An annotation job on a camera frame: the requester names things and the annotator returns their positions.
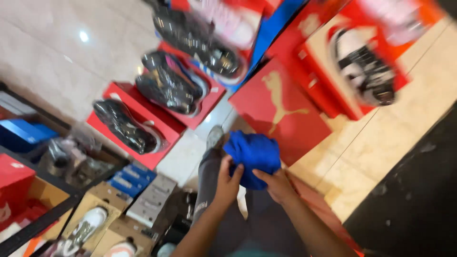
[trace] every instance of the person's left hand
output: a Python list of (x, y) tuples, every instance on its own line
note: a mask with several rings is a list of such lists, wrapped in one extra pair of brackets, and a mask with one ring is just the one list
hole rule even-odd
[(233, 176), (230, 177), (229, 168), (232, 164), (232, 157), (227, 155), (222, 159), (219, 170), (218, 188), (214, 196), (214, 203), (223, 208), (228, 208), (235, 200), (239, 191), (239, 182), (244, 172), (244, 166), (238, 165)]

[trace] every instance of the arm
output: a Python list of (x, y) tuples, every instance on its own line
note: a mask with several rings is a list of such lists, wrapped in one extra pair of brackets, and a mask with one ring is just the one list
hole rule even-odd
[(239, 181), (244, 167), (238, 166), (233, 177), (229, 175), (231, 156), (222, 159), (218, 177), (218, 188), (213, 202), (208, 206), (200, 219), (191, 227), (182, 239), (171, 257), (200, 257), (204, 256), (216, 235), (219, 223), (222, 221), (229, 206), (236, 200), (239, 191)]
[(283, 170), (274, 175), (254, 170), (268, 184), (268, 193), (279, 203), (313, 257), (357, 257), (294, 192)]

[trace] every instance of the hand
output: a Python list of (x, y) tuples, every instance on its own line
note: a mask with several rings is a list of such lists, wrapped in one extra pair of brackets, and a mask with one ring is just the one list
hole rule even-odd
[(230, 155), (224, 157), (221, 162), (219, 171), (218, 188), (214, 196), (213, 203), (228, 208), (235, 200), (239, 191), (239, 181), (244, 172), (244, 166), (238, 165), (233, 176), (230, 177), (229, 168), (232, 164), (232, 157)]
[(287, 200), (298, 197), (297, 193), (295, 193), (290, 185), (283, 169), (278, 170), (273, 175), (255, 169), (252, 172), (256, 177), (267, 183), (268, 193), (271, 195), (271, 198), (280, 205), (284, 205), (284, 202)]

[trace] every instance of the marble floor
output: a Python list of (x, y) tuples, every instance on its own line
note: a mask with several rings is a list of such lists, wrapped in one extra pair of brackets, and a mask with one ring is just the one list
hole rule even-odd
[[(107, 83), (133, 81), (140, 56), (158, 46), (151, 14), (141, 0), (0, 0), (0, 80), (69, 123), (84, 121)], [(457, 98), (456, 41), (456, 25), (443, 19), (401, 57), (413, 82), (396, 104), (357, 122), (323, 117), (333, 134), (289, 168), (342, 221)], [(184, 133), (159, 172), (197, 187), (211, 127), (252, 131), (228, 97)]]

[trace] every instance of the gray pants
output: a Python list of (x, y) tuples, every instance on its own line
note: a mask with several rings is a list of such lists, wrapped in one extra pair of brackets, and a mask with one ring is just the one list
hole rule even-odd
[[(221, 151), (205, 153), (198, 169), (198, 197), (194, 222), (211, 204), (216, 193)], [(258, 250), (288, 257), (308, 256), (305, 245), (281, 205), (267, 191), (246, 192), (248, 220), (244, 220), (235, 201), (218, 227), (209, 250), (210, 257), (225, 257), (234, 251)]]

